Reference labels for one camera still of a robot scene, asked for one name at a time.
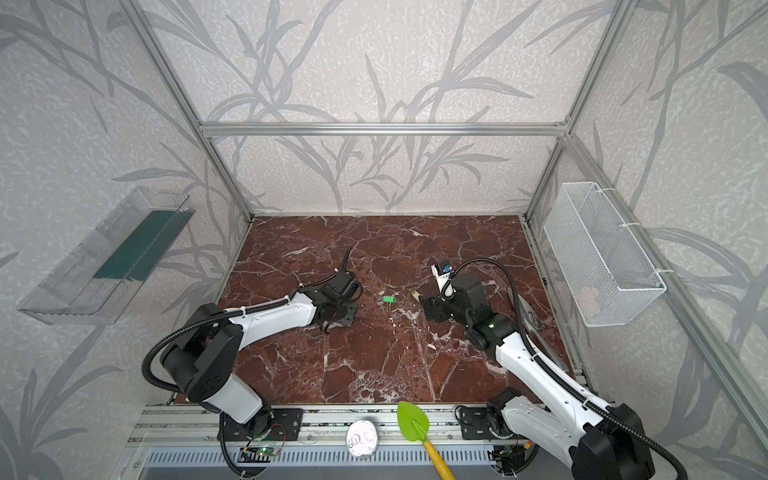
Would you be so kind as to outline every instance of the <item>white wire mesh basket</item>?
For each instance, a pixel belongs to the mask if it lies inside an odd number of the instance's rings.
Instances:
[[[625,325],[667,290],[595,182],[562,184],[544,230],[586,326]]]

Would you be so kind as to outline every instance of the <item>yellow handle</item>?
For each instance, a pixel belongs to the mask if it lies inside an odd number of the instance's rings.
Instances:
[[[432,459],[432,463],[435,464],[435,468],[437,468],[437,472],[440,474],[440,478],[442,480],[456,480],[453,477],[453,474],[448,469],[448,466],[445,464],[444,461],[442,461],[442,457],[439,453],[437,453],[437,450],[435,450],[435,447],[432,446],[431,443],[429,443],[429,440],[424,441],[424,448],[427,449],[427,453],[429,453],[429,458]]]

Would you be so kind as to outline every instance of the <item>perforated metal strip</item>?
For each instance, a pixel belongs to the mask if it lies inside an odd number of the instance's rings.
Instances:
[[[490,445],[436,446],[447,465],[488,465]],[[235,449],[230,449],[234,459]],[[320,467],[352,465],[431,465],[421,445],[380,445],[372,457],[352,457],[344,446],[287,446],[269,463],[239,464],[270,467]],[[161,467],[217,467],[224,466],[221,450],[217,447],[153,447],[145,468]]]

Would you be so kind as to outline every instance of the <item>leaf pattern wallpaper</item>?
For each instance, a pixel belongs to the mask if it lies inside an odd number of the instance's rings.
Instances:
[[[562,121],[614,8],[614,0],[141,4],[207,122]],[[281,214],[522,212],[525,197],[510,202],[505,191],[533,191],[553,144],[217,139],[252,210]]]
[[[136,418],[167,398],[144,352],[215,299],[246,217],[117,6],[0,4],[0,477],[104,478]],[[47,326],[16,310],[136,186],[196,213],[112,326]]]
[[[767,14],[765,1],[640,4],[576,126],[764,392]],[[768,459],[664,301],[610,329],[586,329],[574,311],[541,227],[558,182],[582,180],[566,157],[532,222],[591,379],[655,419],[646,430],[693,478],[768,478]]]

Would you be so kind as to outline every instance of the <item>red marble table top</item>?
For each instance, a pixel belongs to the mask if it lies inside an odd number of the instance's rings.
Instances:
[[[435,295],[429,266],[473,257],[506,265],[566,359],[518,217],[259,217],[227,282],[221,306],[276,299],[317,281],[352,245],[351,271],[365,286],[351,327],[292,329],[237,357],[236,372],[277,403],[484,402],[506,386],[529,390],[467,341],[456,322],[427,322],[413,290]],[[467,267],[497,312],[511,315],[503,273]],[[379,300],[394,295],[391,309]]]

